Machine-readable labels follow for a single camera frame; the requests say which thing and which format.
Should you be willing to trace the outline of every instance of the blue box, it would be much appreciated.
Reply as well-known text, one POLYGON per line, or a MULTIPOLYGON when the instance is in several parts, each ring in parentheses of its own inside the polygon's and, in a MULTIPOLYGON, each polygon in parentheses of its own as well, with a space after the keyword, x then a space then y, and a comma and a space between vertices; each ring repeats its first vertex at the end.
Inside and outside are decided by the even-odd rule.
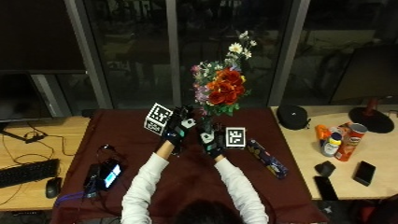
POLYGON ((255 140, 251 139, 247 144, 247 148, 251 153, 257 157, 257 159, 263 162, 267 168, 272 171, 276 178, 283 179, 288 175, 288 168, 284 164, 276 159, 275 156, 268 153, 265 148, 261 144, 255 140))

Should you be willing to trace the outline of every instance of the hand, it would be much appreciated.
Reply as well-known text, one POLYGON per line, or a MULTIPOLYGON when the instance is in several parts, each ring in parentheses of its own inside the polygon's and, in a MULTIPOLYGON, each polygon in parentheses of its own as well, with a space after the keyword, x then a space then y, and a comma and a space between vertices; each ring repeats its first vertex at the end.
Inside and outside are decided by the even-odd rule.
POLYGON ((224 153, 224 147, 219 146, 217 137, 215 130, 212 130, 212 133, 200 133, 200 142, 204 147, 205 153, 216 159, 220 155, 224 153))
POLYGON ((185 119, 175 127, 168 127, 167 132, 164 133, 164 138, 168 140, 175 147, 180 145, 183 139, 189 133, 189 129, 196 126, 196 121, 193 119, 185 119))

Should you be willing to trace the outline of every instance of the black phone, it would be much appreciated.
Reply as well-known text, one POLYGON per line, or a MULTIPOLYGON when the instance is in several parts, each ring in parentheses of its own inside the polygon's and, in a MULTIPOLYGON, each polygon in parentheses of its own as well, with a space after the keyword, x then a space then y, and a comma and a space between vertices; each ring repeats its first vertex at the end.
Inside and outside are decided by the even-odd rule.
POLYGON ((320 194, 324 201, 338 201, 338 197, 328 177, 317 175, 313 177, 316 186, 319 187, 320 194))
POLYGON ((365 186, 369 186, 373 180, 376 166, 365 161, 361 161, 357 166, 357 171, 353 175, 353 179, 365 186))

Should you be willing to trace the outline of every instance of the desk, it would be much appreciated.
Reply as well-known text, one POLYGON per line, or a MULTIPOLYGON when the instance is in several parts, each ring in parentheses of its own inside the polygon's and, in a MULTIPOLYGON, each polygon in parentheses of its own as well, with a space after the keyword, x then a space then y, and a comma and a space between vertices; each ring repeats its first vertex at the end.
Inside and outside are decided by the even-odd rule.
MULTIPOLYGON (((112 189, 102 192, 102 197, 64 201, 54 207, 52 223, 70 224, 76 220, 120 214, 131 181, 159 147, 160 137, 143 127, 148 112, 149 110, 98 110, 67 172, 60 197, 83 191, 90 165, 99 163, 98 149, 106 144, 114 146, 123 155, 124 174, 112 189)), ((247 127, 247 137, 255 138, 289 169, 287 178, 280 180, 248 150, 231 149, 227 152, 228 159, 248 176, 268 207, 271 218, 284 223, 328 221, 312 202, 273 111, 267 108, 241 109, 233 117, 221 116, 216 121, 229 127, 247 127)), ((181 208, 197 199, 223 202, 235 208, 215 162, 204 154, 199 144, 196 129, 184 139, 184 148, 180 156, 169 159, 171 163, 161 173, 157 191, 151 199, 148 210, 155 223, 168 223, 168 219, 181 208)))
POLYGON ((284 132, 295 159, 305 178, 313 199, 321 199, 313 177, 319 175, 313 167, 330 161, 336 170, 330 176, 337 196, 341 200, 382 199, 398 193, 397 174, 397 140, 398 140, 398 118, 392 115, 396 129, 392 133, 366 133, 349 161, 340 161, 334 157, 325 157, 320 152, 320 144, 316 139, 315 126, 324 124, 328 127, 338 126, 348 121, 352 106, 304 106, 312 119, 312 128, 293 131, 284 127, 284 132), (352 179, 357 163, 368 161, 376 166, 376 173, 369 187, 365 187, 352 179))
MULTIPOLYGON (((71 117, 67 119, 52 119, 47 121, 32 121, 31 125, 40 131, 46 132, 48 135, 59 135, 66 138, 66 153, 75 154, 79 145, 82 143, 82 139, 86 135, 86 127, 90 122, 90 119, 82 117, 71 117)), ((15 126, 11 124, 7 128, 10 133, 15 133, 19 136, 24 136, 26 133, 31 132, 31 127, 23 123, 24 125, 15 126)), ((7 167, 14 165, 12 159, 10 158, 10 154, 6 151, 4 144, 10 150, 12 157, 22 156, 27 153, 38 153, 44 156, 50 156, 51 149, 42 145, 40 143, 30 143, 14 139, 8 136, 4 136, 4 144, 0 139, 0 167, 7 167)), ((60 167, 62 173, 60 177, 66 177, 68 167, 71 165, 72 156, 66 156, 63 153, 63 145, 62 138, 48 136, 42 140, 50 147, 55 148, 55 154, 52 158, 60 159, 60 167)), ((44 158, 38 156, 27 156, 22 158, 20 162, 28 161, 43 161, 44 158)), ((47 187, 48 179, 44 179, 38 182, 28 182, 20 188, 20 185, 2 188, 0 189, 0 203, 3 203, 11 195, 19 190, 14 198, 0 205, 2 211, 19 211, 19 210, 51 210, 55 199, 48 199, 46 196, 46 187, 47 187)))

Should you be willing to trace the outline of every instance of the bottle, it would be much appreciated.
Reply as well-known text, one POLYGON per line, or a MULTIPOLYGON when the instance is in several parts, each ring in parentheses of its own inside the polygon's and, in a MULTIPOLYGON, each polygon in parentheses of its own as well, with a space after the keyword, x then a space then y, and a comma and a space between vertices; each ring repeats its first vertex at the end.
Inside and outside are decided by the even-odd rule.
POLYGON ((326 157, 334 156, 334 153, 341 145, 341 139, 342 139, 341 133, 332 133, 332 136, 328 138, 328 140, 321 148, 321 152, 322 152, 324 156, 326 156, 326 157))

